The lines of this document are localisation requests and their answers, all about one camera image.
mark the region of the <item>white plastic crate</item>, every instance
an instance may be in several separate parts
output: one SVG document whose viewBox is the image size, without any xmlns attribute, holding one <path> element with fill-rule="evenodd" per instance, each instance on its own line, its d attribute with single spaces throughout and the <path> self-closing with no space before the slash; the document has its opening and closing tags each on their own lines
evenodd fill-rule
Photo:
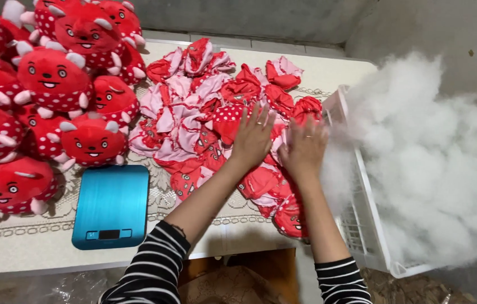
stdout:
<svg viewBox="0 0 477 304">
<path fill-rule="evenodd" d="M 329 125 L 332 125 L 332 122 L 346 122 L 348 108 L 345 94 L 348 89 L 348 86 L 339 86 L 336 92 L 323 101 L 323 117 Z M 336 219 L 336 224 L 357 264 L 389 272 L 398 279 L 439 268 L 422 263 L 402 265 L 390 259 L 381 219 L 373 200 L 362 153 L 358 147 L 355 148 L 355 156 L 356 179 L 360 187 L 357 187 L 351 205 Z"/>
</svg>

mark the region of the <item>white table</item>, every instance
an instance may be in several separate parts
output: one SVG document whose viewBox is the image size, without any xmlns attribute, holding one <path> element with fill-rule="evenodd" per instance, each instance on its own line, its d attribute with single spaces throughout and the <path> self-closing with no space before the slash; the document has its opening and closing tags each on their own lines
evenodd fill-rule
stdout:
<svg viewBox="0 0 477 304">
<path fill-rule="evenodd" d="M 188 44 L 188 42 L 148 41 L 147 48 L 150 54 L 143 57 L 146 62 L 153 62 L 175 50 L 177 46 L 185 47 Z M 267 60 L 281 56 L 277 53 L 215 46 L 229 53 L 237 63 L 237 72 L 240 71 L 239 66 L 242 63 L 247 63 L 252 68 L 265 66 Z M 339 84 L 353 85 L 364 75 L 376 70 L 370 62 L 353 59 L 327 59 L 302 55 L 286 55 L 286 57 L 296 66 L 306 70 L 302 77 L 303 83 L 325 92 L 335 91 Z M 157 221 L 148 222 L 147 231 L 151 231 L 156 223 Z M 70 229 L 0 238 L 0 278 L 127 266 L 137 250 L 137 248 L 120 248 L 80 251 L 71 244 L 72 232 Z M 189 259 L 291 248 L 297 244 L 297 241 L 280 235 L 271 223 L 211 225 L 192 249 Z"/>
</svg>

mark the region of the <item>blue digital scale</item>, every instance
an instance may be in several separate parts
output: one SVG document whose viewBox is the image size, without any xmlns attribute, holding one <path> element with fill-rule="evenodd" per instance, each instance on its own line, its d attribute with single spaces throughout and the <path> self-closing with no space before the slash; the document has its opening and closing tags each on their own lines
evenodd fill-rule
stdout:
<svg viewBox="0 0 477 304">
<path fill-rule="evenodd" d="M 147 230 L 150 174 L 140 165 L 87 168 L 71 242 L 80 250 L 134 247 Z"/>
</svg>

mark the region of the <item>woman's right hand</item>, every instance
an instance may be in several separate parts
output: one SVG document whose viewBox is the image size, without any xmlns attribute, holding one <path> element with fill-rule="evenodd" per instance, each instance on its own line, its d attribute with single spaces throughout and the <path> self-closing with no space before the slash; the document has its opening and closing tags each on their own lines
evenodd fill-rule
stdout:
<svg viewBox="0 0 477 304">
<path fill-rule="evenodd" d="M 323 122 L 314 123 L 310 116 L 304 127 L 291 119 L 291 147 L 282 145 L 278 154 L 282 165 L 295 183 L 308 184 L 319 179 L 329 133 Z"/>
</svg>

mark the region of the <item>plush toy mouth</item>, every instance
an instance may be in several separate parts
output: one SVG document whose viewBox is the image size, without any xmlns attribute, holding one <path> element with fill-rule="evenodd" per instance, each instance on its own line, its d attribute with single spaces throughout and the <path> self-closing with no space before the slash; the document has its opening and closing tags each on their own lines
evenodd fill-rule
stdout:
<svg viewBox="0 0 477 304">
<path fill-rule="evenodd" d="M 90 155 L 90 156 L 92 156 L 92 157 L 98 157 L 102 152 L 99 152 L 99 153 L 98 153 L 98 152 L 96 152 L 96 153 L 94 153 L 94 152 L 85 152 L 85 153 L 88 154 L 88 155 Z"/>
<path fill-rule="evenodd" d="M 0 198 L 0 204 L 5 204 L 7 202 L 9 202 L 9 200 L 11 200 L 12 198 Z"/>
<path fill-rule="evenodd" d="M 85 49 L 90 49 L 94 45 L 93 43 L 78 43 L 78 44 L 80 44 Z"/>
<path fill-rule="evenodd" d="M 42 80 L 38 80 L 38 82 L 41 82 L 46 88 L 49 88 L 49 89 L 52 89 L 57 84 L 60 84 L 59 82 L 49 82 L 49 81 L 42 81 Z"/>
</svg>

